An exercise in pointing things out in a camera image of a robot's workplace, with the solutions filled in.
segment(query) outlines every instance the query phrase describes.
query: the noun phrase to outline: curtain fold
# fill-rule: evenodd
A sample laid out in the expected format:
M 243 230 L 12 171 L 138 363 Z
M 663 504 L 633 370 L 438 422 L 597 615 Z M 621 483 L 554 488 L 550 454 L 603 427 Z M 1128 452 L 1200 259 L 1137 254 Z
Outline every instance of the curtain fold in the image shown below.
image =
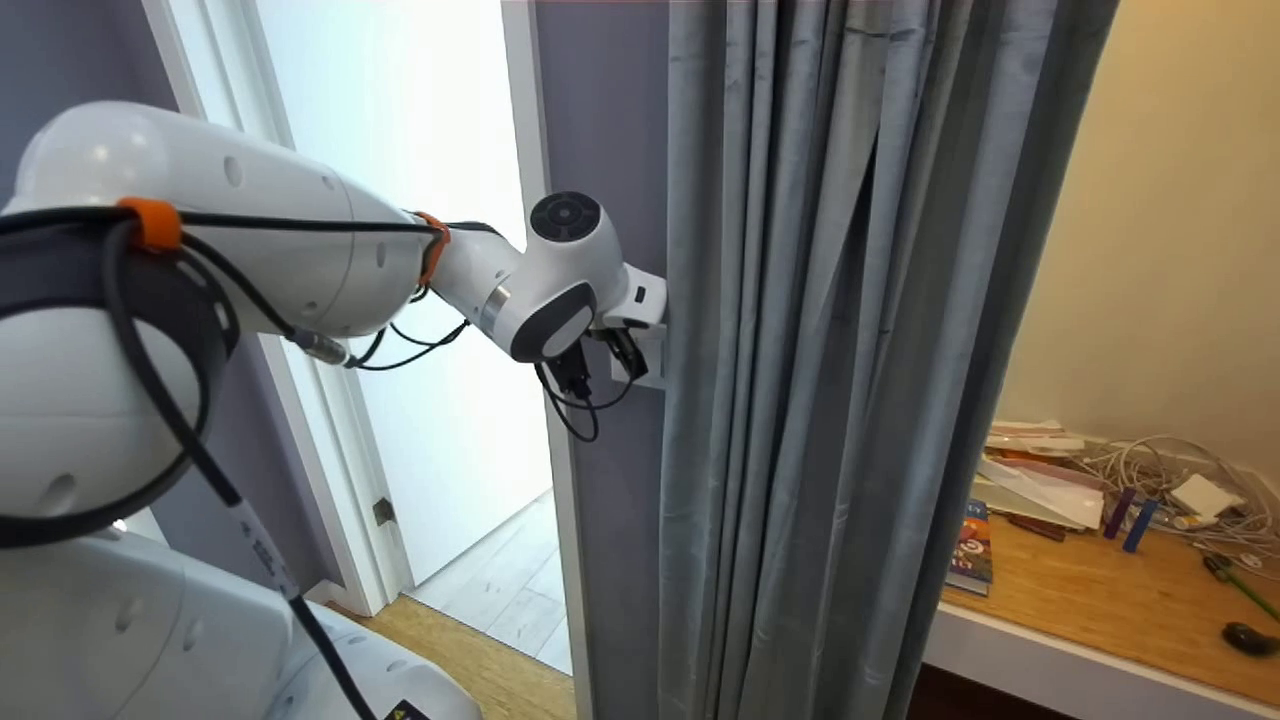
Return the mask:
M 672 2 L 663 715 L 908 710 L 1107 14 Z

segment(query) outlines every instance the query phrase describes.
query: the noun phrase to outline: floor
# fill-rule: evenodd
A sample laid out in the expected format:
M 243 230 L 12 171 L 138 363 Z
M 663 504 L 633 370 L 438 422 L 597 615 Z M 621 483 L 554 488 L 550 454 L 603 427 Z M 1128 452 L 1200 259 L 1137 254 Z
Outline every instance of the floor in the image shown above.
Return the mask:
M 570 675 L 550 492 L 418 583 L 412 598 Z
M 575 720 L 570 680 L 409 597 L 366 619 L 461 680 L 484 720 Z

